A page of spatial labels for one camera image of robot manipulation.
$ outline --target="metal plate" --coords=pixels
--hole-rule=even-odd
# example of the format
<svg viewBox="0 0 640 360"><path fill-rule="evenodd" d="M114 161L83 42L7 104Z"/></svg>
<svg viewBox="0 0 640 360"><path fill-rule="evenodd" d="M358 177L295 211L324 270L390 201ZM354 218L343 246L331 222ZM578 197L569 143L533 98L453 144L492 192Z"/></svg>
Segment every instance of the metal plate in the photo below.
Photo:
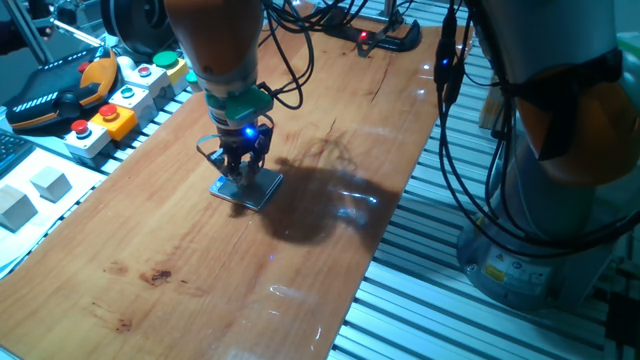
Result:
<svg viewBox="0 0 640 360"><path fill-rule="evenodd" d="M211 195L240 204L254 211L260 211L267 203L273 192L276 190L282 175L269 169L262 169L256 175L255 182L238 189L236 183L228 181L224 176L211 185L209 192Z"/></svg>

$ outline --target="wooden table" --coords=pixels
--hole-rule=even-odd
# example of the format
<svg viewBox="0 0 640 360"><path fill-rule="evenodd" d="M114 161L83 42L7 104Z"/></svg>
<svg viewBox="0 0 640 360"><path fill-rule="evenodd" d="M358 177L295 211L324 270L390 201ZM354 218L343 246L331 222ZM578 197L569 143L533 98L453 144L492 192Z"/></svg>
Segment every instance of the wooden table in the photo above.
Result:
<svg viewBox="0 0 640 360"><path fill-rule="evenodd" d="M209 195L195 143L215 129L194 95L0 282L0 344L30 360L324 359L437 118L439 33L368 59L313 35L304 107L271 113L284 181L262 213ZM304 69L303 37L280 40ZM260 74L289 80L272 42Z"/></svg>

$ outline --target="white cube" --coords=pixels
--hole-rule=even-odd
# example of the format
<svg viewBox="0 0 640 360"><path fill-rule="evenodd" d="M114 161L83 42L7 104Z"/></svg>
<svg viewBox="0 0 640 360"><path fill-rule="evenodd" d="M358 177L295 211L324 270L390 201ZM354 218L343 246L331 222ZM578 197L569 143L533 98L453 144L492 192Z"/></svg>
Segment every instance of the white cube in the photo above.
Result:
<svg viewBox="0 0 640 360"><path fill-rule="evenodd" d="M40 170L31 178L31 183L35 186L40 196L52 203L58 200L71 190L71 184L62 171L50 166Z"/></svg>
<svg viewBox="0 0 640 360"><path fill-rule="evenodd" d="M0 225L16 232L38 213L27 194L5 185L0 189Z"/></svg>

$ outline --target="yellow button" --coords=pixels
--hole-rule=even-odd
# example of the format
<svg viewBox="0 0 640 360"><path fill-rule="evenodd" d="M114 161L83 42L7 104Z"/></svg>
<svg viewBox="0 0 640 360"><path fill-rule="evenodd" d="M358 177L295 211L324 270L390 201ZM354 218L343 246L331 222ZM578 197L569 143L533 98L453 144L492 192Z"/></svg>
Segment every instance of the yellow button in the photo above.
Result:
<svg viewBox="0 0 640 360"><path fill-rule="evenodd" d="M101 111L91 119L91 122L107 128L109 136L115 141L120 141L138 125L138 119L129 109L113 104L106 106L109 106L110 110L115 107L116 111Z"/></svg>

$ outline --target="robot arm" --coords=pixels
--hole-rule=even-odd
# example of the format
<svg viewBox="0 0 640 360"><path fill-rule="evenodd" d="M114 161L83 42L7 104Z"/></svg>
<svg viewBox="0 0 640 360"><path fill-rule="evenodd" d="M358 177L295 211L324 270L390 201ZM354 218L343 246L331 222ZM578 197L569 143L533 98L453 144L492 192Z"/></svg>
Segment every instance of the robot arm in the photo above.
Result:
<svg viewBox="0 0 640 360"><path fill-rule="evenodd" d="M250 183L264 164L272 135L272 127L258 124L258 118L273 108L271 97L256 88L262 2L165 0L165 7L206 91L218 130L222 152L206 157L225 177ZM247 154L251 159L245 166L242 159Z"/></svg>

